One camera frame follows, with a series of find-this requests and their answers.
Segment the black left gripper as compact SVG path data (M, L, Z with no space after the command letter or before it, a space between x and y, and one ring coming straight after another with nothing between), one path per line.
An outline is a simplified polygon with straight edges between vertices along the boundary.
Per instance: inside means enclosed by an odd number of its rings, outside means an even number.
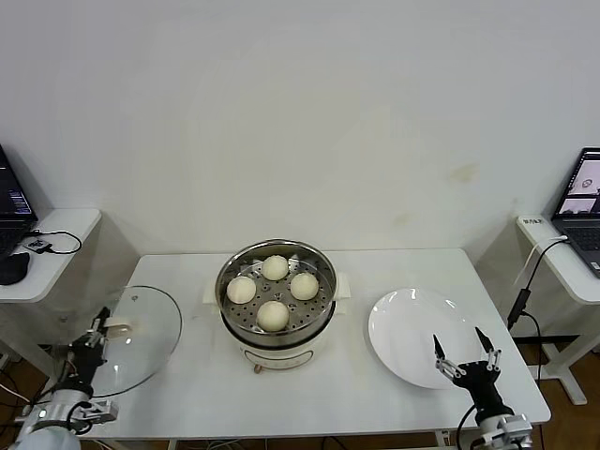
M74 372L67 376L66 386L77 390L92 390L92 382L99 367L106 362L104 340L107 335L106 321L111 311L103 307L92 322L92 329L69 346Z

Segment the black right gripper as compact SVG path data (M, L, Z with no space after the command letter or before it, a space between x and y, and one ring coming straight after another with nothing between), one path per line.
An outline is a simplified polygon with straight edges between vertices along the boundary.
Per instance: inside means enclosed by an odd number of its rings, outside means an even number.
M479 327L475 327L475 332L487 356L487 361L476 361L458 366L445 357L440 341L436 335L433 335L435 368L444 377L453 378L454 385L469 392L477 415L509 414L509 407L503 403L495 386L495 382L500 376L499 361L502 350L497 349Z

